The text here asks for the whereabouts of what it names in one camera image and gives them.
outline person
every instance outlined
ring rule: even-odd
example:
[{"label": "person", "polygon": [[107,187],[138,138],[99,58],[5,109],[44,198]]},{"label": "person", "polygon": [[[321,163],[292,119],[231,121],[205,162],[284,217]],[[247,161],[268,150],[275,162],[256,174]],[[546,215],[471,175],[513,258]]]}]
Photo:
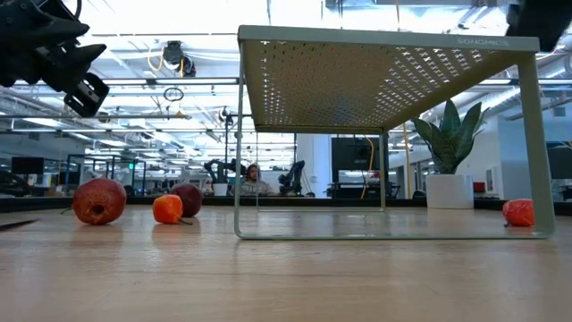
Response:
[{"label": "person", "polygon": [[[260,195],[274,195],[274,191],[270,184],[259,179],[260,170],[255,164],[249,165],[247,168],[247,174],[245,176],[244,182],[240,185],[240,196],[256,196],[256,191],[258,188],[258,194]],[[231,188],[231,194],[234,195],[234,185]]]}]

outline perforated tabletop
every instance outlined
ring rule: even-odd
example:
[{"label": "perforated tabletop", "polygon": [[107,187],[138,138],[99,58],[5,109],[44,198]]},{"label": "perforated tabletop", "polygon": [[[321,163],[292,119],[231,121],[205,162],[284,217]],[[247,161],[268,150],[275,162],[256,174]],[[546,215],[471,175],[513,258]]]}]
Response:
[{"label": "perforated tabletop", "polygon": [[261,132],[386,132],[539,50],[536,38],[240,26]]}]

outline apple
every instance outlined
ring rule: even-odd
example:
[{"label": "apple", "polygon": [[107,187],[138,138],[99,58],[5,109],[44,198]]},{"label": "apple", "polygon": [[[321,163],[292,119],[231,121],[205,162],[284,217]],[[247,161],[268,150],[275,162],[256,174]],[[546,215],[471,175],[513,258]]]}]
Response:
[{"label": "apple", "polygon": [[96,178],[78,187],[72,208],[81,222],[105,225],[122,215],[126,202],[127,193],[119,182]]},{"label": "apple", "polygon": [[203,192],[192,183],[175,184],[171,188],[171,194],[181,198],[183,217],[193,217],[203,205]]}]

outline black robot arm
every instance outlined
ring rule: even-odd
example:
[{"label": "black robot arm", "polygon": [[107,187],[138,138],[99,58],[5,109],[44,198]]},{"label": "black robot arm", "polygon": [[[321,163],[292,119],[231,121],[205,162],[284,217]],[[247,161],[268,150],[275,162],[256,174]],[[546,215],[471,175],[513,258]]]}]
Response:
[{"label": "black robot arm", "polygon": [[0,85],[43,80],[80,116],[97,113],[109,88],[88,70],[106,47],[78,47],[88,25],[61,0],[0,1],[0,21]]},{"label": "black robot arm", "polygon": [[[213,172],[213,165],[216,167],[216,175]],[[224,175],[224,170],[231,170],[234,173],[236,171],[236,159],[231,160],[230,163],[224,163],[217,159],[211,160],[205,163],[204,168],[208,171],[208,174],[213,178],[213,183],[227,183],[226,176]],[[244,165],[240,165],[240,174],[244,175],[247,172],[247,168]]]},{"label": "black robot arm", "polygon": [[304,165],[306,165],[304,160],[298,161],[292,165],[287,174],[282,174],[278,177],[278,182],[281,184],[280,193],[294,192],[298,195],[302,192],[301,178]]}]

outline metal table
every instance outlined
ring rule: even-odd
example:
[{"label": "metal table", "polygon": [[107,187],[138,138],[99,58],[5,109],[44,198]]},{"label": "metal table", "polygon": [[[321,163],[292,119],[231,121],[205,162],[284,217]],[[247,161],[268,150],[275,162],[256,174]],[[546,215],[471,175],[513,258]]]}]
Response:
[{"label": "metal table", "polygon": [[[539,50],[538,39],[268,26],[240,26],[238,39],[238,133],[242,131],[245,80],[257,131],[381,136],[517,64],[536,213],[534,231],[525,235],[248,234],[240,230],[240,180],[237,180],[234,219],[235,233],[240,238],[443,239],[552,235],[554,211],[534,57]],[[238,135],[238,163],[240,144]]]}]

